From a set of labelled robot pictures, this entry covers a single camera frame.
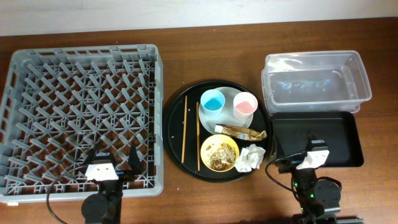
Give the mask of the wooden chopstick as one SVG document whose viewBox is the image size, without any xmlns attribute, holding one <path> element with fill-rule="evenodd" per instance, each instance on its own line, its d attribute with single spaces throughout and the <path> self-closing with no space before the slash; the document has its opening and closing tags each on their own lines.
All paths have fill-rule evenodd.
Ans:
<svg viewBox="0 0 398 224">
<path fill-rule="evenodd" d="M 182 138 L 182 156 L 181 163 L 183 164 L 185 161 L 185 140 L 186 140 L 186 127 L 187 127 L 187 95 L 185 96 L 184 103 L 184 117 L 183 117 L 183 138 Z"/>
<path fill-rule="evenodd" d="M 199 102 L 196 102 L 196 130 L 197 130 L 197 171 L 200 171 L 200 116 L 199 116 Z"/>
</svg>

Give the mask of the gold snack wrapper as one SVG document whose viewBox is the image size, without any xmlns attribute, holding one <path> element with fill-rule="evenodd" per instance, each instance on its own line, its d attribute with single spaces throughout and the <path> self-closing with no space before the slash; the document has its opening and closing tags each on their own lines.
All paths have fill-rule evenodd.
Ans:
<svg viewBox="0 0 398 224">
<path fill-rule="evenodd" d="M 262 141 L 267 137 L 266 131 L 259 132 L 253 129 L 227 124 L 217 124 L 215 126 L 215 132 L 245 141 Z"/>
</svg>

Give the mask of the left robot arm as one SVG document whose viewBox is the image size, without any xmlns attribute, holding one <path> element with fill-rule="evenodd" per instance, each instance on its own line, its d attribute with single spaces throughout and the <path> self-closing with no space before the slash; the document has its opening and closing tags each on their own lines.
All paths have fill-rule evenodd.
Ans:
<svg viewBox="0 0 398 224">
<path fill-rule="evenodd" d="M 120 223 L 123 185 L 133 182 L 142 174 L 143 166 L 136 146 L 131 144 L 127 164 L 129 169 L 116 170 L 116 159 L 112 153 L 100 152 L 95 145 L 84 160 L 85 176 L 98 187 L 96 194 L 88 196 L 81 206 L 86 223 Z"/>
</svg>

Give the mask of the pink plastic cup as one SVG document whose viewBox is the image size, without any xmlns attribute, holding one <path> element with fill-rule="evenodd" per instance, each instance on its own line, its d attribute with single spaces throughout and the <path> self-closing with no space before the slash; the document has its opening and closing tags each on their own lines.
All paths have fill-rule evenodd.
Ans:
<svg viewBox="0 0 398 224">
<path fill-rule="evenodd" d="M 247 119 L 257 110 L 257 107 L 257 98 L 252 93 L 241 92 L 234 97 L 233 114 L 236 119 Z"/>
</svg>

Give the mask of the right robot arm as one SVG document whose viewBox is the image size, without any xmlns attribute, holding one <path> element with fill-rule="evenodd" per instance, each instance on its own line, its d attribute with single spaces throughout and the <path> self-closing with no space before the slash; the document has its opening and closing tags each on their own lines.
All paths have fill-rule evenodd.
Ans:
<svg viewBox="0 0 398 224">
<path fill-rule="evenodd" d="M 362 218 L 338 218 L 336 216 L 341 211 L 342 184 L 331 177 L 316 175 L 316 170 L 325 164 L 329 153 L 325 141 L 308 133 L 307 145 L 303 151 L 275 158 L 266 165 L 265 172 L 268 178 L 292 192 L 300 204 L 301 214 L 292 216 L 293 223 L 355 224 L 364 222 Z M 292 175 L 290 186 L 281 184 L 270 175 L 268 168 L 271 165 L 277 166 L 280 174 L 290 173 Z"/>
</svg>

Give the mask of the white tissue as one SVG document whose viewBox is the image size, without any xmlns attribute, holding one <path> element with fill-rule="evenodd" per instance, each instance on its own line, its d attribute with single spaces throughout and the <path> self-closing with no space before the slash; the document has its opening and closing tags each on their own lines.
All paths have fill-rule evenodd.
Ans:
<svg viewBox="0 0 398 224">
<path fill-rule="evenodd" d="M 255 144 L 244 147 L 242 148 L 240 155 L 237 157 L 234 167 L 240 173 L 251 172 L 254 169 L 259 169 L 265 153 L 265 149 L 256 146 Z"/>
</svg>

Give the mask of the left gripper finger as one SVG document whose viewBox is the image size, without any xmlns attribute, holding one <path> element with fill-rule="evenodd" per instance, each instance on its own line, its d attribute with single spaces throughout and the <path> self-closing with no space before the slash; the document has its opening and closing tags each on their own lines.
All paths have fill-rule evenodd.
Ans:
<svg viewBox="0 0 398 224">
<path fill-rule="evenodd" d="M 88 164 L 91 164 L 93 162 L 94 157 L 95 157 L 96 153 L 98 152 L 98 149 L 99 149 L 99 145 L 95 144 L 95 146 L 88 151 L 88 156 L 82 163 L 83 166 L 87 166 Z"/>
<path fill-rule="evenodd" d="M 139 156 L 137 155 L 137 149 L 134 141 L 131 143 L 127 163 L 129 164 L 133 174 L 142 174 L 142 164 Z"/>
</svg>

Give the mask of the blue plastic cup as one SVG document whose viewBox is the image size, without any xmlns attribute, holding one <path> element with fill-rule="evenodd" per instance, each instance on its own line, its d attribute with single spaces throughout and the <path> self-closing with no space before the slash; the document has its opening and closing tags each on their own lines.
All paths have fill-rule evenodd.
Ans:
<svg viewBox="0 0 398 224">
<path fill-rule="evenodd" d="M 216 89 L 205 91 L 200 98 L 200 104 L 205 115 L 211 118 L 221 114 L 225 101 L 224 94 Z"/>
</svg>

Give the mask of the yellow bowl with food scraps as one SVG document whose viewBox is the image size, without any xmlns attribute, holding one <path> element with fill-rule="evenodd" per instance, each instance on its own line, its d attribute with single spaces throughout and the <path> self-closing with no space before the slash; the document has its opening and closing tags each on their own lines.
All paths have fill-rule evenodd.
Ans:
<svg viewBox="0 0 398 224">
<path fill-rule="evenodd" d="M 231 170 L 240 155 L 237 143 L 229 136 L 216 134 L 208 137 L 200 148 L 200 159 L 215 172 Z"/>
</svg>

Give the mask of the grey round plate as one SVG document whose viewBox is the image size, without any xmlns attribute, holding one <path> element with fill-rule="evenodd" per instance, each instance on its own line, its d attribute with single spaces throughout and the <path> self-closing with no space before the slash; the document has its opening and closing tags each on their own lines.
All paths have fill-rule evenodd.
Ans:
<svg viewBox="0 0 398 224">
<path fill-rule="evenodd" d="M 199 119 L 200 119 L 202 126 L 211 134 L 216 134 L 215 126 L 217 124 L 228 124 L 228 125 L 232 125 L 232 126 L 240 126 L 240 127 L 248 128 L 252 123 L 253 116 L 254 116 L 253 114 L 251 114 L 245 120 L 236 119 L 233 114 L 234 97 L 241 91 L 236 88 L 227 87 L 227 86 L 218 87 L 216 89 L 219 90 L 220 92 L 222 92 L 222 94 L 224 95 L 224 97 L 226 99 L 224 107 L 218 117 L 208 117 L 205 114 L 205 111 L 204 111 L 202 105 L 200 105 Z"/>
</svg>

